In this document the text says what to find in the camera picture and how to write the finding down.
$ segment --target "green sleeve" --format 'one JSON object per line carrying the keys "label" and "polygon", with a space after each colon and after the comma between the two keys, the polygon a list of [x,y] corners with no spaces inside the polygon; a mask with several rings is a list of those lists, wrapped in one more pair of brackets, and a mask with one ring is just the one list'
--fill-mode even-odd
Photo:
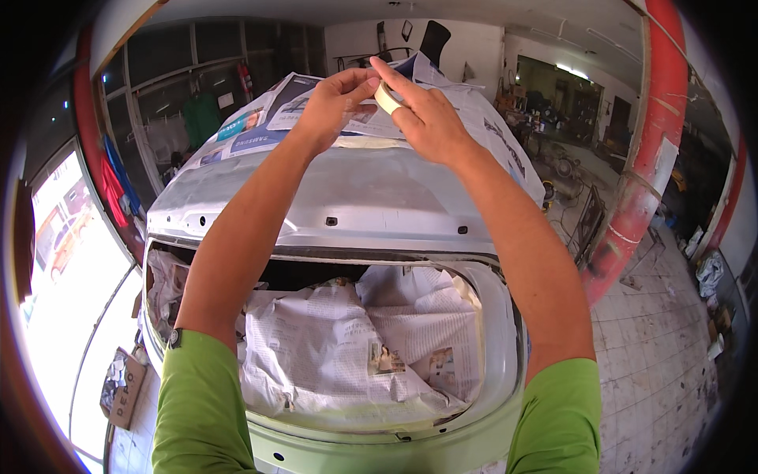
{"label": "green sleeve", "polygon": [[563,360],[540,371],[524,391],[507,473],[597,472],[600,407],[595,361]]}
{"label": "green sleeve", "polygon": [[163,361],[154,472],[256,472],[236,357],[207,334],[182,331]]}

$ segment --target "red column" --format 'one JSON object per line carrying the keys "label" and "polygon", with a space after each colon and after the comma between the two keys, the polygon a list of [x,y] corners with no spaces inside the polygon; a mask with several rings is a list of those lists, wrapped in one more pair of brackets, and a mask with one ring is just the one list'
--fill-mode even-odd
{"label": "red column", "polygon": [[[113,215],[109,212],[108,200],[105,197],[105,182],[103,181],[101,167],[101,160],[105,156],[105,149],[103,148],[102,135],[97,125],[95,94],[92,90],[92,81],[89,77],[89,51],[91,44],[92,26],[87,25],[80,31],[77,41],[78,65],[74,69],[74,112],[77,117],[77,129],[79,131],[79,140],[82,143],[84,162],[95,184],[93,191],[99,196],[100,202],[103,203],[108,214],[108,218],[113,222]],[[138,265],[142,265],[145,243],[132,220],[129,219],[129,224],[126,227],[115,227],[128,250],[135,256]]]}
{"label": "red column", "polygon": [[[684,51],[679,13],[670,0],[647,0],[647,10]],[[581,273],[594,305],[617,279],[642,240],[671,175],[687,104],[688,66],[655,22],[643,17],[645,61],[640,116],[629,159],[615,192],[615,208]]]}

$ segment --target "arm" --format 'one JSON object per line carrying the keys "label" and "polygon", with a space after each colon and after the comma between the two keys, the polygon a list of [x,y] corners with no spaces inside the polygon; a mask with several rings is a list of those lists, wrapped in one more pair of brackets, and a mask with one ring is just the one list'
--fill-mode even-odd
{"label": "arm", "polygon": [[442,92],[416,86],[378,58],[371,58],[371,65],[410,107],[393,112],[395,124],[421,156],[455,173],[484,219],[528,326],[532,349],[527,383],[562,360],[595,360],[579,273],[534,201],[468,135]]}
{"label": "arm", "polygon": [[302,117],[216,218],[189,269],[177,328],[217,338],[236,353],[234,321],[261,276],[311,160],[326,151],[379,85],[348,69],[322,80]]}

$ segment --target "masking tape roll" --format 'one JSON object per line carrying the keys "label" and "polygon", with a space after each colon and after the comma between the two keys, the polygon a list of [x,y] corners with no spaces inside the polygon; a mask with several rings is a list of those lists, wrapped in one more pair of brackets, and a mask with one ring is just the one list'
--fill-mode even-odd
{"label": "masking tape roll", "polygon": [[374,98],[379,106],[390,115],[392,115],[392,112],[394,112],[395,109],[404,106],[399,100],[392,97],[392,94],[390,94],[390,86],[387,85],[384,80],[379,83],[379,88],[376,93],[374,93]]}

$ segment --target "red cloth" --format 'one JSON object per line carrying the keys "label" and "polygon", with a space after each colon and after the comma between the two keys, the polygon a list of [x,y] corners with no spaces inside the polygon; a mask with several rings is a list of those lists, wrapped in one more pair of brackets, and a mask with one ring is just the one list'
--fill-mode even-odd
{"label": "red cloth", "polygon": [[113,218],[118,227],[126,227],[129,225],[129,222],[118,203],[118,200],[124,195],[124,188],[118,182],[118,178],[116,178],[116,174],[113,172],[113,168],[111,168],[105,152],[102,152],[100,155],[100,166],[102,166],[102,183],[105,188],[105,198],[111,207]]}

